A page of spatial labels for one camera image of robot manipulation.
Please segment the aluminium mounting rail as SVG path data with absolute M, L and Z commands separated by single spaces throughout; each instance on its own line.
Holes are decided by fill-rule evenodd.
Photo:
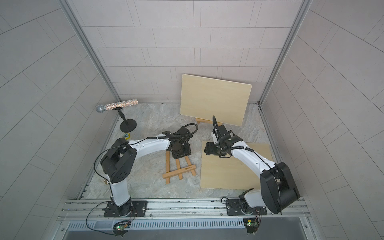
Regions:
M 260 220 L 257 236 L 266 239 L 317 240 L 307 204 L 300 198 L 280 214 L 267 209 L 265 216 L 228 216 L 226 205 L 219 198 L 200 199 L 135 199 L 147 201 L 144 217 L 105 218 L 104 199 L 69 200 L 63 205 L 54 225 L 50 240 L 63 240 L 70 232 L 111 237 L 113 226 L 121 221 L 131 221 L 129 231 L 119 239 L 127 239 L 134 231 L 150 230 L 226 230 L 243 229 L 243 219 Z

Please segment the wooden easel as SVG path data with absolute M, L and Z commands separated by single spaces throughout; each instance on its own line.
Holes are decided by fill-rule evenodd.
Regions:
M 200 123 L 207 123 L 207 124 L 210 124 L 210 125 L 214 125 L 214 122 L 212 120 L 205 120 L 205 119 L 199 119 L 199 118 L 195 118 L 196 122 L 198 124 Z M 223 123 L 220 123 L 220 122 L 217 122 L 217 126 L 221 126 L 223 125 Z
M 175 162 L 176 162 L 176 167 L 177 169 L 174 170 L 174 171 L 171 171 L 171 156 L 170 156 L 170 152 L 166 152 L 166 172 L 163 174 L 163 179 L 165 180 L 165 183 L 166 185 L 169 185 L 170 182 L 171 182 L 171 177 L 175 177 L 175 176 L 178 176 L 178 178 L 180 180 L 183 179 L 183 174 L 185 173 L 191 173 L 192 176 L 197 176 L 197 172 L 196 172 L 196 165 L 193 165 L 189 156 L 185 156 L 184 157 L 186 163 L 187 163 L 187 166 L 186 167 L 182 167 L 181 164 L 180 164 L 180 159 L 175 159 Z

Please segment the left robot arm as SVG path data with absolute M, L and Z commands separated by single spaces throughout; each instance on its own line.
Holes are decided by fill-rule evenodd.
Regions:
M 182 126 L 177 132 L 162 132 L 155 137 L 147 137 L 139 141 L 127 141 L 120 138 L 115 141 L 111 148 L 101 153 L 100 165 L 108 181 L 112 193 L 111 200 L 103 209 L 104 217 L 143 217 L 145 215 L 147 202 L 132 201 L 128 190 L 126 178 L 129 176 L 136 159 L 143 156 L 166 151 L 172 154 L 177 165 L 179 159 L 185 158 L 190 172 L 195 175 L 196 166 L 192 165 L 189 156 L 192 154 L 188 141 L 198 131 L 198 125 L 190 123 Z

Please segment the black microphone stand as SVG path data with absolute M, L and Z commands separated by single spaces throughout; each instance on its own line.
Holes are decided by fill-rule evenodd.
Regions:
M 117 111 L 119 113 L 120 118 L 123 122 L 120 124 L 120 130 L 123 133 L 130 133 L 137 127 L 137 122 L 133 119 L 126 119 L 125 114 L 122 112 L 121 107 L 114 108 L 113 111 Z

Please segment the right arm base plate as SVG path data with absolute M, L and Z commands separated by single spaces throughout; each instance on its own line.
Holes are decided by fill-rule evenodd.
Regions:
M 228 216 L 265 216 L 268 214 L 265 207 L 248 208 L 241 204 L 239 199 L 223 198 L 221 203 L 226 205 Z

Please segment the small yellow toy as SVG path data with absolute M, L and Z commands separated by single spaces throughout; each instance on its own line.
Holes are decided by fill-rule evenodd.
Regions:
M 130 135 L 130 133 L 125 133 L 124 135 L 123 135 L 123 137 L 125 138 L 125 140 L 129 140 L 130 138 L 131 138 L 131 135 Z

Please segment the right circuit board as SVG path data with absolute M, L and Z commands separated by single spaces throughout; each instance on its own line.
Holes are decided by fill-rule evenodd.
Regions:
M 244 226 L 248 234 L 255 234 L 260 227 L 260 220 L 254 219 L 243 219 Z

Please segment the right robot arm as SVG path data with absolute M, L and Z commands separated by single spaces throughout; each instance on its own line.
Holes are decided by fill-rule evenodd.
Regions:
M 260 179 L 261 189 L 250 189 L 239 196 L 241 211 L 249 215 L 258 207 L 278 214 L 300 198 L 291 170 L 284 162 L 275 163 L 250 148 L 242 138 L 219 125 L 213 116 L 213 141 L 206 144 L 206 155 L 221 159 L 234 157 L 243 162 Z

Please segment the left circuit board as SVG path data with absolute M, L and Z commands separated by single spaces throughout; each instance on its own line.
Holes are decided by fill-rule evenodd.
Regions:
M 130 226 L 131 221 L 118 222 L 113 226 L 113 233 L 116 237 L 123 237 L 129 231 Z

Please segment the glitter microphone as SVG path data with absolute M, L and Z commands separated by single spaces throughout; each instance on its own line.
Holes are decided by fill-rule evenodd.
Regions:
M 104 113 L 106 111 L 112 111 L 116 108 L 125 108 L 125 107 L 134 106 L 134 105 L 137 105 L 138 103 L 139 102 L 137 99 L 133 99 L 133 100 L 110 103 L 110 104 L 105 104 L 105 105 L 98 105 L 98 106 L 96 106 L 96 111 L 98 113 Z

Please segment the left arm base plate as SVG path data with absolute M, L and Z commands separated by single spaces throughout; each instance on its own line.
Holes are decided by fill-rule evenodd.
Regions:
M 147 210 L 147 201 L 132 201 L 118 207 L 113 201 L 103 208 L 105 218 L 144 217 Z

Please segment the circuit board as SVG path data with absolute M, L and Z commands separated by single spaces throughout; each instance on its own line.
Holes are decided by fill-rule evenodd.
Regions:
M 260 227 L 260 220 L 254 219 L 243 219 L 244 226 L 248 234 L 255 234 Z
M 113 233 L 116 237 L 123 237 L 129 231 L 130 226 L 131 221 L 118 222 L 113 226 Z

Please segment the plywood board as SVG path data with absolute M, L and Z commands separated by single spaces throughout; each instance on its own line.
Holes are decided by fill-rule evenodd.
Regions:
M 241 126 L 252 85 L 182 75 L 181 115 Z
M 260 178 L 240 160 L 202 153 L 201 188 L 259 190 Z

